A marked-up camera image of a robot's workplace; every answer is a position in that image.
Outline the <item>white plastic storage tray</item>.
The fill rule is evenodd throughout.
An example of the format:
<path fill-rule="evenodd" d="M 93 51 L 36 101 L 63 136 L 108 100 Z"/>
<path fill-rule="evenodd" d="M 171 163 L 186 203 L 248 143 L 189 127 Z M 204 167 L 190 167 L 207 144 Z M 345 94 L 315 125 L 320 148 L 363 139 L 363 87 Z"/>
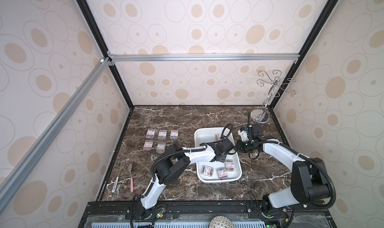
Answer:
<path fill-rule="evenodd" d="M 195 131 L 195 146 L 197 147 L 201 143 L 211 143 L 215 142 L 215 134 L 221 134 L 223 128 L 202 128 Z M 234 155 L 228 155 L 226 161 L 233 161 L 235 163 L 235 170 L 228 173 L 227 180 L 219 180 L 217 169 L 226 168 L 225 163 L 221 162 L 200 162 L 196 163 L 196 168 L 198 172 L 198 178 L 201 182 L 206 184 L 218 184 L 218 183 L 230 183 L 239 180 L 243 174 L 240 159 L 238 153 Z M 209 166 L 214 168 L 214 173 L 212 177 L 206 177 L 201 174 L 203 166 Z"/>

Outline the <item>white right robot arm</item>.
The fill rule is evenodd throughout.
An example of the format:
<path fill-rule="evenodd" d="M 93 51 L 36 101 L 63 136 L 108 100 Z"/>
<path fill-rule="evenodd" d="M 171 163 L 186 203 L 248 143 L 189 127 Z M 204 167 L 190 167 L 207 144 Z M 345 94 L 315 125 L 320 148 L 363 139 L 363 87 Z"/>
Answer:
<path fill-rule="evenodd" d="M 235 150 L 250 154 L 253 151 L 274 157 L 291 171 L 291 185 L 281 191 L 264 196 L 264 210 L 311 204 L 318 208 L 331 208 L 337 198 L 335 185 L 319 158 L 309 158 L 281 143 L 263 136 L 257 124 L 238 130 L 240 140 Z"/>

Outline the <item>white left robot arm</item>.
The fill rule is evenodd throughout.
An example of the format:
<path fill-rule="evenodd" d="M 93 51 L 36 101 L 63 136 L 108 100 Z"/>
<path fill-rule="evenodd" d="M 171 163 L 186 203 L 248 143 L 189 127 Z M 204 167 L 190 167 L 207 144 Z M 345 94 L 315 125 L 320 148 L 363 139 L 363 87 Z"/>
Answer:
<path fill-rule="evenodd" d="M 142 207 L 145 210 L 154 208 L 165 187 L 173 184 L 189 165 L 200 162 L 224 163 L 234 148 L 234 144 L 228 138 L 201 143 L 195 148 L 183 148 L 178 142 L 172 143 L 150 168 L 152 178 L 141 196 Z"/>

